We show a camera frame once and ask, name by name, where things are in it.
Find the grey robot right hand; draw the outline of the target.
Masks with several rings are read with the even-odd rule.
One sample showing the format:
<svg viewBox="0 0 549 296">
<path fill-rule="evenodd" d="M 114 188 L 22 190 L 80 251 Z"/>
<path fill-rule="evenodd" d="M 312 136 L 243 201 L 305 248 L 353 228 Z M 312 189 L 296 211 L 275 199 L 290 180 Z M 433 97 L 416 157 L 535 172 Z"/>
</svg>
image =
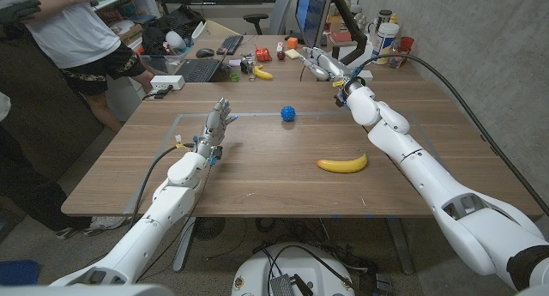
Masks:
<svg viewBox="0 0 549 296">
<path fill-rule="evenodd" d="M 352 80 L 351 70 L 325 51 L 317 47 L 304 47 L 303 51 L 305 56 L 300 57 L 301 62 L 319 80 L 332 82 L 344 81 L 345 85 Z"/>
</svg>

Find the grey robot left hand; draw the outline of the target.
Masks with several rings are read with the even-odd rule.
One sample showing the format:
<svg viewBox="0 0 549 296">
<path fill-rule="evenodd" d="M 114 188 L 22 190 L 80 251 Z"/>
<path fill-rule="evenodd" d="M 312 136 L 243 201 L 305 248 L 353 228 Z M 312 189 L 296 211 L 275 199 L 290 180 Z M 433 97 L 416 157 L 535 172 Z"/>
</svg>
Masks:
<svg viewBox="0 0 549 296">
<path fill-rule="evenodd" d="M 224 139 L 227 125 L 235 121 L 238 116 L 230 116 L 231 108 L 229 100 L 221 98 L 214 109 L 208 114 L 202 133 L 194 147 L 194 152 L 205 158 L 212 156 Z"/>
</svg>

